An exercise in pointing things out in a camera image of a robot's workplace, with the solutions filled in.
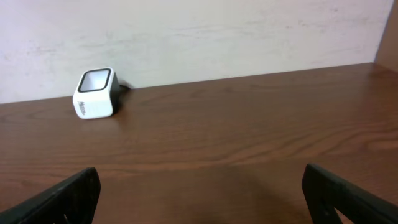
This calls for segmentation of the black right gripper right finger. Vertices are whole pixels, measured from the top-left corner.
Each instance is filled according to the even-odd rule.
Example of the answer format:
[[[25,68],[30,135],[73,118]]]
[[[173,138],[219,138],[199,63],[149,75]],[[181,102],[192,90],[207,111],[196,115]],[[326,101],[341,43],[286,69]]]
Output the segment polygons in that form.
[[[312,222],[397,224],[397,206],[316,165],[307,164],[302,191]]]

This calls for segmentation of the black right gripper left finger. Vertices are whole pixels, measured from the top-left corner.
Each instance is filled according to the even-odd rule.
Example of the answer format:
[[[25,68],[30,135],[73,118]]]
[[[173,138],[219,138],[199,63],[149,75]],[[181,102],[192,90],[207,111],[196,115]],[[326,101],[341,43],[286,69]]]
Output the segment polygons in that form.
[[[99,175],[89,167],[1,212],[1,223],[91,224],[100,192]]]

